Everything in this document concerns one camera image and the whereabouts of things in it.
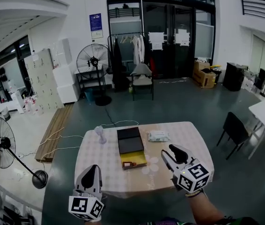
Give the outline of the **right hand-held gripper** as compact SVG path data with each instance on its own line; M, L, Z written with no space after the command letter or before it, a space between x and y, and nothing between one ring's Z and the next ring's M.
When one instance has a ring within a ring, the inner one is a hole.
M165 150L161 150L161 157L167 168L174 173L171 180L175 187L189 194L205 187L210 178L207 166L195 159L193 153L181 145L170 144L169 148L175 159Z

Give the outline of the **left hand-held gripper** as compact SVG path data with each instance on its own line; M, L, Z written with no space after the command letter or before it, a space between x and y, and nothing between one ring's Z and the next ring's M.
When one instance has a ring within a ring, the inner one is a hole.
M100 193L101 187L100 167L91 165L86 168L76 180L73 195L69 196L68 212L84 221L100 221L105 207L102 202L103 195Z

